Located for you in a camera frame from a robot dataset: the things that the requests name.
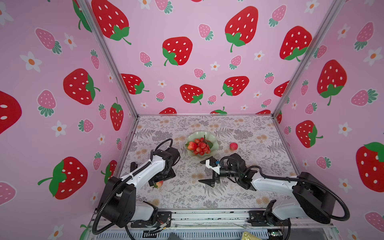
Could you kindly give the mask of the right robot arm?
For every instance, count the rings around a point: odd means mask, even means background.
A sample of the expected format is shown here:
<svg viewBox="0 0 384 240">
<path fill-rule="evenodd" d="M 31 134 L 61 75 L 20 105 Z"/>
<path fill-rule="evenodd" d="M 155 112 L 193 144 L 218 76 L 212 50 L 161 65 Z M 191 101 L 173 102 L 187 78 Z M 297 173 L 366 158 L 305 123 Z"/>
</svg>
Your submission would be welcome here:
<svg viewBox="0 0 384 240">
<path fill-rule="evenodd" d="M 345 222 L 350 219 L 346 203 L 332 190 L 310 173 L 302 172 L 294 177 L 266 175 L 259 166 L 246 166 L 238 154 L 217 160 L 209 157 L 200 162 L 212 171 L 212 178 L 200 182 L 215 187 L 227 178 L 241 188 L 250 191 L 267 191 L 288 196 L 287 201 L 270 201 L 264 212 L 266 222 L 272 224 L 291 218 L 310 218 L 320 224 L 331 220 Z"/>
</svg>

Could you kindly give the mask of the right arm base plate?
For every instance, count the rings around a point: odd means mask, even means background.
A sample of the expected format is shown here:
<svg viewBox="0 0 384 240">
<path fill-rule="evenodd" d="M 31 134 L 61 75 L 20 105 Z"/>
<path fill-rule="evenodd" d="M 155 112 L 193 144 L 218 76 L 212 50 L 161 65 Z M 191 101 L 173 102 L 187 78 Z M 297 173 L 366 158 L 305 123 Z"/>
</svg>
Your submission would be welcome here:
<svg viewBox="0 0 384 240">
<path fill-rule="evenodd" d="M 249 211 L 247 222 L 253 227 L 288 227 L 291 225 L 289 220 L 280 220 L 272 213 L 265 213 L 265 211 Z"/>
</svg>

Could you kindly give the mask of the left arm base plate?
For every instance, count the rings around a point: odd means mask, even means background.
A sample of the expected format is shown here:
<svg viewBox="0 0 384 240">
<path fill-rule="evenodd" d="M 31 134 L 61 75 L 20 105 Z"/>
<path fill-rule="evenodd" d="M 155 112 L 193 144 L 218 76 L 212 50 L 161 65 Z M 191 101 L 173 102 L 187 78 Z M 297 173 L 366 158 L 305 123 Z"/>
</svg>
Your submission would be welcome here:
<svg viewBox="0 0 384 240">
<path fill-rule="evenodd" d="M 172 212 L 160 211 L 154 213 L 149 220 L 139 220 L 131 223 L 131 228 L 167 228 L 171 226 Z"/>
</svg>

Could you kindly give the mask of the red wax apple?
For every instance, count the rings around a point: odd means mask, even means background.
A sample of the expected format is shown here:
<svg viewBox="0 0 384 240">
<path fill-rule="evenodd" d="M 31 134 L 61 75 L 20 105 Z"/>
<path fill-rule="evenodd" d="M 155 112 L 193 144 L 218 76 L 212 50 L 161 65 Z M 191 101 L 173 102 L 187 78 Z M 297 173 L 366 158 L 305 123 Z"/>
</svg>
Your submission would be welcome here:
<svg viewBox="0 0 384 240">
<path fill-rule="evenodd" d="M 164 183 L 164 181 L 159 181 L 159 182 L 154 183 L 154 188 L 155 189 L 160 188 L 163 185 L 163 183 Z"/>
</svg>

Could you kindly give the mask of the red fake berry bunch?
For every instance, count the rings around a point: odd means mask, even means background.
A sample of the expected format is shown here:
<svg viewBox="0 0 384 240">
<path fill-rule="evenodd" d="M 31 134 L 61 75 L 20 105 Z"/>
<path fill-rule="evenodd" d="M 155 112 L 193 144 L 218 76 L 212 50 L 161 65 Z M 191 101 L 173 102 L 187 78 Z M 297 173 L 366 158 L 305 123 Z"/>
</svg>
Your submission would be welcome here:
<svg viewBox="0 0 384 240">
<path fill-rule="evenodd" d="M 212 152 L 213 146 L 214 144 L 207 140 L 205 136 L 187 141 L 186 143 L 186 148 L 190 153 L 201 157 L 209 155 Z"/>
</svg>

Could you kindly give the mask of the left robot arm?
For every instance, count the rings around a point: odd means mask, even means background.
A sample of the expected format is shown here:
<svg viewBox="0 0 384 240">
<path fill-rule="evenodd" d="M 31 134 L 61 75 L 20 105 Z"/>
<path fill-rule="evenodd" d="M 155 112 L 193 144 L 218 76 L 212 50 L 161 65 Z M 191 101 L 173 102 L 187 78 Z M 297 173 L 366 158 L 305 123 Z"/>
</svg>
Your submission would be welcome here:
<svg viewBox="0 0 384 240">
<path fill-rule="evenodd" d="M 138 202 L 137 191 L 146 184 L 155 188 L 157 183 L 175 178 L 173 167 L 180 157 L 179 151 L 173 147 L 173 139 L 169 138 L 151 151 L 150 159 L 144 164 L 132 168 L 123 177 L 107 180 L 97 207 L 92 234 L 99 235 L 113 226 L 127 228 L 131 222 L 141 222 L 148 227 L 162 225 L 158 207 L 148 202 Z"/>
</svg>

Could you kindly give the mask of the pink fake fruit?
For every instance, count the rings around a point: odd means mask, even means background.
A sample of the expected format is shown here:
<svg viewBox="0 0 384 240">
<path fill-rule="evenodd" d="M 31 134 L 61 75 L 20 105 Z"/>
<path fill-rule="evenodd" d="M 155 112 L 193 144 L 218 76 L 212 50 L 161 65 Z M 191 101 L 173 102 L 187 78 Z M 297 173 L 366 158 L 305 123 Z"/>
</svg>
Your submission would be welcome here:
<svg viewBox="0 0 384 240">
<path fill-rule="evenodd" d="M 236 151 L 238 149 L 238 144 L 237 143 L 230 143 L 230 150 L 231 151 Z"/>
</svg>

